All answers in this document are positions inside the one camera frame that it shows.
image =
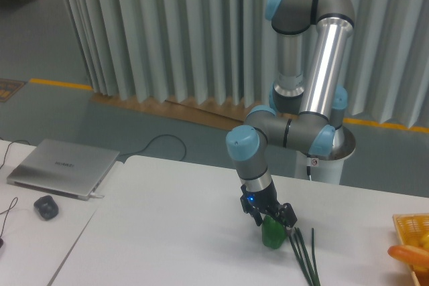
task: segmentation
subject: green onion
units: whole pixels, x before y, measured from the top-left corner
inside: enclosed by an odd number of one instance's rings
[[[307,272],[306,266],[304,264],[304,261],[300,258],[300,255],[298,254],[298,251],[296,250],[296,247],[295,247],[295,244],[294,244],[294,239],[292,238],[292,235],[289,234],[288,236],[289,236],[290,244],[292,245],[292,249],[294,249],[296,260],[300,264],[301,271],[304,274],[304,276],[305,276],[305,278],[306,278],[307,283],[309,284],[309,286],[313,286],[313,283],[311,281],[310,276],[308,275],[308,272]]]
[[[316,256],[314,255],[314,228],[311,228],[311,255],[313,257],[314,272],[316,273],[317,283],[320,286],[319,274],[317,273]]]
[[[316,256],[314,254],[314,229],[312,228],[311,234],[311,251],[312,251],[312,260],[314,265],[314,270],[310,261],[310,257],[308,256],[307,248],[304,242],[304,237],[302,236],[301,230],[299,228],[295,228],[294,237],[292,238],[292,234],[288,234],[290,244],[292,245],[292,249],[294,250],[296,260],[300,264],[301,271],[304,274],[307,283],[309,286],[320,286],[320,280],[317,272],[316,266]]]

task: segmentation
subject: laptop logo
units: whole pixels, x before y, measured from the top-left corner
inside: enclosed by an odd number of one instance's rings
[[[74,167],[74,164],[72,163],[66,163],[66,162],[59,162],[59,161],[55,161],[56,165],[62,165],[63,167]]]

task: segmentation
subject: green vegetable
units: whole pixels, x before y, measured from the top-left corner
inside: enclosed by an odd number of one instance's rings
[[[298,263],[300,264],[301,271],[304,274],[307,283],[309,286],[320,286],[320,280],[317,273],[316,268],[316,257],[314,255],[314,229],[312,228],[311,231],[311,251],[312,251],[312,259],[313,259],[313,266],[312,267],[310,257],[308,256],[307,248],[304,243],[304,238],[302,237],[301,230],[299,228],[295,228],[295,233],[292,238],[292,233],[289,234],[289,240],[290,244],[292,245],[292,248],[294,249],[295,257]]]
[[[285,239],[283,226],[270,216],[265,216],[262,222],[262,243],[266,247],[279,249]]]

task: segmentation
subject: yellow floor stripe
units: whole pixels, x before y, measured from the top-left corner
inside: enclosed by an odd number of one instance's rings
[[[393,124],[393,123],[379,124],[375,121],[365,121],[365,120],[348,119],[348,118],[345,118],[343,121],[344,121],[344,123],[366,125],[368,127],[383,127],[384,129],[394,129],[394,130],[429,133],[429,128],[427,128],[427,127],[410,127],[410,128],[407,128],[407,127],[405,127],[403,125],[399,125],[399,124]]]
[[[74,83],[67,83],[67,82],[57,82],[55,80],[41,80],[39,78],[32,78],[31,80],[29,80],[29,82],[30,83],[36,83],[36,84],[61,86],[61,87],[68,87],[68,88],[77,88],[80,90],[93,90],[93,88],[89,85],[74,84]],[[429,128],[427,128],[427,127],[407,128],[407,127],[405,127],[403,125],[399,125],[399,124],[392,124],[392,123],[379,124],[375,121],[365,121],[365,120],[349,119],[349,118],[345,118],[344,123],[366,125],[368,127],[382,127],[384,129],[395,129],[395,130],[403,130],[403,131],[429,133]]]
[[[93,90],[93,88],[89,85],[66,83],[66,82],[57,82],[55,80],[41,80],[39,78],[32,78],[31,80],[29,80],[29,82],[35,83],[35,84],[61,86],[61,87],[68,87],[68,88],[77,88],[79,90]]]

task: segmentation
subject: power cord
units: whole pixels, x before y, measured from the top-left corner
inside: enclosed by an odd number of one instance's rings
[[[18,197],[14,197],[14,199],[12,199],[12,202],[11,202],[11,204],[9,205],[9,209],[7,209],[6,211],[3,211],[2,213],[0,213],[0,214],[4,214],[4,213],[6,213],[6,216],[5,216],[5,219],[4,219],[4,221],[3,221],[3,227],[2,227],[2,229],[1,229],[1,233],[0,233],[0,240],[1,240],[1,237],[3,236],[3,231],[5,230],[5,223],[6,223],[6,219],[7,219],[7,215],[9,214],[9,211],[11,210],[11,209],[13,209],[13,207],[15,207],[16,206],[16,204],[18,203]]]
[[[9,151],[9,148],[11,147],[11,145],[14,143],[27,143],[28,145],[31,145],[30,142],[28,142],[27,140],[16,140],[9,143],[6,149],[5,157],[3,158],[3,163],[0,165],[0,169],[5,165],[7,152]]]
[[[307,176],[310,181],[313,181],[311,179],[311,157],[310,156],[307,157]]]
[[[144,152],[156,139],[159,139],[160,137],[173,137],[173,138],[175,138],[176,140],[178,140],[179,142],[181,142],[181,144],[183,145],[183,149],[184,149],[184,153],[183,153],[183,156],[180,158],[180,160],[179,161],[183,161],[184,160],[184,158],[186,157],[186,154],[187,154],[187,149],[186,149],[186,144],[185,144],[185,142],[183,142],[183,140],[181,139],[181,138],[179,138],[179,137],[177,137],[177,136],[175,136],[175,135],[173,135],[173,134],[161,134],[161,135],[157,135],[156,137],[154,137],[152,140],[150,140],[149,141],[149,143],[143,148],[143,149],[141,149],[141,150],[139,150],[139,151],[136,151],[136,152],[130,152],[130,153],[122,153],[122,154],[120,154],[119,156],[120,157],[124,157],[124,156],[126,156],[126,155],[135,155],[135,154],[138,154],[138,153],[142,153],[142,152]]]

